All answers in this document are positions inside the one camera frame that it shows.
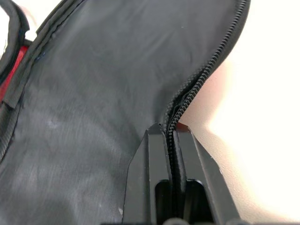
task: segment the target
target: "red fabric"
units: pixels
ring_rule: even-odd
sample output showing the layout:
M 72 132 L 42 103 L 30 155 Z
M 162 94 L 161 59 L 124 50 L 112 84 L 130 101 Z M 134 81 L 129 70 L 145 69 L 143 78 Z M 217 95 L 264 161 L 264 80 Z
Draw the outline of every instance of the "red fabric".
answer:
M 28 47 L 26 46 L 22 46 L 20 51 L 19 51 L 19 55 L 17 57 L 17 60 L 15 61 L 15 65 L 13 67 L 13 69 L 10 71 L 8 77 L 6 78 L 6 80 L 3 82 L 3 84 L 0 86 L 0 101 L 2 101 L 2 99 L 4 98 L 5 95 L 5 91 L 8 88 L 9 82 L 11 80 L 11 78 L 13 77 L 15 70 L 18 68 L 18 65 L 20 64 L 24 54 L 26 53 Z

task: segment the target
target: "zipper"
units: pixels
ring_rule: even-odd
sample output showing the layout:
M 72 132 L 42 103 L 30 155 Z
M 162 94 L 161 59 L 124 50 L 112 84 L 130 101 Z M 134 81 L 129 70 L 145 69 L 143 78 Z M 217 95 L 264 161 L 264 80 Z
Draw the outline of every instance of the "zipper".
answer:
M 174 148 L 174 137 L 173 132 L 176 125 L 183 113 L 186 111 L 188 106 L 191 104 L 196 94 L 199 92 L 200 88 L 203 86 L 204 82 L 208 77 L 214 72 L 214 70 L 223 62 L 226 56 L 229 54 L 233 48 L 235 42 L 237 41 L 241 30 L 245 24 L 246 17 L 248 14 L 248 9 L 250 5 L 250 0 L 238 0 L 236 14 L 233 22 L 231 23 L 229 29 L 227 30 L 222 42 L 212 55 L 211 59 L 205 62 L 205 64 L 193 75 L 187 82 L 185 82 L 180 89 L 173 95 L 167 110 L 165 112 L 165 118 L 163 123 L 163 131 L 166 136 L 167 148 L 170 159 L 170 167 L 172 173 L 172 197 L 173 197 L 173 209 L 172 213 L 174 217 L 178 217 L 179 212 L 177 211 L 178 199 L 180 196 L 180 177 L 178 177 L 178 157 L 176 156 L 176 151 Z

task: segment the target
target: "zipper teeth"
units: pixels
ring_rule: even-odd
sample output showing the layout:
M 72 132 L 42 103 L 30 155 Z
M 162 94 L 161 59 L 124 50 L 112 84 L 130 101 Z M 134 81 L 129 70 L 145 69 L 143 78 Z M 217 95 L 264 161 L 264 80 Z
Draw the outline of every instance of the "zipper teeth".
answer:
M 176 167 L 176 162 L 175 162 L 175 155 L 174 155 L 174 149 L 173 149 L 173 131 L 176 127 L 176 124 L 178 123 L 179 119 L 182 117 L 183 113 L 186 111 L 188 106 L 191 104 L 192 100 L 195 98 L 196 94 L 199 92 L 200 88 L 203 86 L 204 82 L 207 80 L 207 78 L 210 76 L 210 74 L 213 71 L 214 66 L 216 65 L 216 62 L 220 59 L 221 53 L 227 46 L 230 37 L 233 34 L 233 31 L 236 29 L 237 25 L 239 24 L 240 18 L 242 16 L 242 13 L 247 5 L 249 0 L 240 0 L 240 4 L 237 8 L 236 15 L 234 17 L 233 22 L 231 23 L 229 29 L 227 30 L 225 37 L 223 38 L 221 44 L 218 46 L 217 50 L 214 52 L 212 55 L 211 59 L 207 61 L 204 66 L 202 66 L 201 69 L 199 69 L 194 75 L 189 77 L 188 81 L 185 82 L 180 90 L 178 90 L 172 97 L 166 113 L 165 113 L 165 119 L 164 119 L 164 125 L 163 125 L 163 131 L 166 134 L 166 139 L 167 139 L 167 147 L 168 147 L 168 152 L 169 152 L 169 158 L 170 158 L 170 166 L 171 166 L 171 171 L 172 174 L 174 174 L 174 170 Z M 179 100 L 179 98 L 182 96 L 183 92 L 189 91 L 187 97 L 184 99 L 183 103 L 180 105 L 179 109 L 175 113 L 174 116 L 171 115 L 172 109 L 175 106 L 176 100 Z M 173 184 L 176 185 L 176 176 L 172 176 L 172 181 Z M 176 198 L 176 187 L 174 187 L 173 190 L 173 196 Z

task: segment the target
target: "white surface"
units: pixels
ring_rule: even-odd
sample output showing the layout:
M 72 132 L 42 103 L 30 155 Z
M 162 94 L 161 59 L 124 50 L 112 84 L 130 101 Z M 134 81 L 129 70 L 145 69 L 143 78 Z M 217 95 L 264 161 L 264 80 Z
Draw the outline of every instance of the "white surface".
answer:
M 59 0 L 16 2 L 37 28 Z M 300 221 L 299 8 L 299 0 L 252 0 L 236 47 L 181 120 L 249 222 Z

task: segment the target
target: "padded bag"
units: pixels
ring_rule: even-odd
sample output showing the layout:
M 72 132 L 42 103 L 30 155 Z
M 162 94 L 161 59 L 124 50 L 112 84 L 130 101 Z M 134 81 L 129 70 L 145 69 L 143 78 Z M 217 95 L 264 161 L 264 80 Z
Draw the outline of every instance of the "padded bag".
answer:
M 0 107 L 0 224 L 121 222 L 145 130 L 161 123 L 172 152 L 176 123 L 233 48 L 248 8 L 249 0 L 63 0 Z

